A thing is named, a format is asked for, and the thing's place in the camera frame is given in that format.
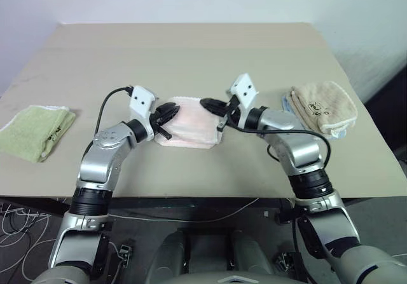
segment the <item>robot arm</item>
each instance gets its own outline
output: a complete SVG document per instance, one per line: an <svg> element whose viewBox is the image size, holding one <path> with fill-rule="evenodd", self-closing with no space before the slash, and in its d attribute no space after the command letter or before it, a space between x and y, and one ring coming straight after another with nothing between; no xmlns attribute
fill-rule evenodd
<svg viewBox="0 0 407 284"><path fill-rule="evenodd" d="M109 238L108 208L121 165L130 151L156 133L170 138L161 125L178 112L175 103L154 107L156 97L136 86L130 102L131 120L102 130L84 155L72 204L64 214L48 263L33 283L88 283L104 270Z"/></svg>
<svg viewBox="0 0 407 284"><path fill-rule="evenodd" d="M406 283L404 264L360 243L355 225L325 172L315 137L293 133L303 129L298 118L288 112L253 107L257 91L248 74L239 76L227 94L228 103L203 99L201 104L223 117L218 130L230 125L242 132L257 133L274 148L296 196L294 218L308 252L326 259L342 283Z"/></svg>

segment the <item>folded towel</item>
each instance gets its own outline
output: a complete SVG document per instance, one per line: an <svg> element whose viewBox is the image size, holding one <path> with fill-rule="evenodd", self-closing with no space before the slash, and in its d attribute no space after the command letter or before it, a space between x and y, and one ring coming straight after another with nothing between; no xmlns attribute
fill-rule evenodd
<svg viewBox="0 0 407 284"><path fill-rule="evenodd" d="M352 99L332 81L293 86L286 99L303 125L327 137L338 138L357 119Z"/></svg>
<svg viewBox="0 0 407 284"><path fill-rule="evenodd" d="M177 115L163 128L172 138L167 140L157 134L155 141L164 146L210 149L220 143L222 133L216 130L219 117L205 110L199 103L200 98L173 97L168 102L180 105Z"/></svg>
<svg viewBox="0 0 407 284"><path fill-rule="evenodd" d="M0 130L0 151L33 163L44 161L74 119L67 107L29 106Z"/></svg>

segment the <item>table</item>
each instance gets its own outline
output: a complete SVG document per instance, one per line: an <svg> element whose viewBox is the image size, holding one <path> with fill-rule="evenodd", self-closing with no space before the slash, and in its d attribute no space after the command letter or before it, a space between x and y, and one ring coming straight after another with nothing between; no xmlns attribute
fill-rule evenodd
<svg viewBox="0 0 407 284"><path fill-rule="evenodd" d="M77 118L40 164L0 154L1 195L72 196L100 104L112 89L141 85L162 102L173 96L226 100L248 72L258 106L281 109L291 85L332 80L359 111L355 128L331 141L326 169L344 198L402 196L406 177L344 71L309 24L61 25L0 99L0 126L28 105L65 105ZM128 97L113 96L101 128L128 119ZM281 166L254 135L230 128L209 150L140 145L123 164L116 197L292 197Z"/></svg>

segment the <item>green towel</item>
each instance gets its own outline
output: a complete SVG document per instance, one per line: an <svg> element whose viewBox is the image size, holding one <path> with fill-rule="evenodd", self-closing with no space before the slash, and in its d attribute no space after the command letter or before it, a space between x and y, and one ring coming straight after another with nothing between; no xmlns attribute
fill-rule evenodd
<svg viewBox="0 0 407 284"><path fill-rule="evenodd" d="M33 163L44 161L74 120L67 107L32 105L0 130L0 151Z"/></svg>

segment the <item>white wall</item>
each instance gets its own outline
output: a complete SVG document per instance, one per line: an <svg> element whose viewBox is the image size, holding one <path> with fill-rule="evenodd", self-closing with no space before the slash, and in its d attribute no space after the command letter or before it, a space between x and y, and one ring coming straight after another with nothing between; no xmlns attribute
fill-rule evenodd
<svg viewBox="0 0 407 284"><path fill-rule="evenodd" d="M0 0L0 94L58 23L311 22L365 101L407 62L407 0Z"/></svg>

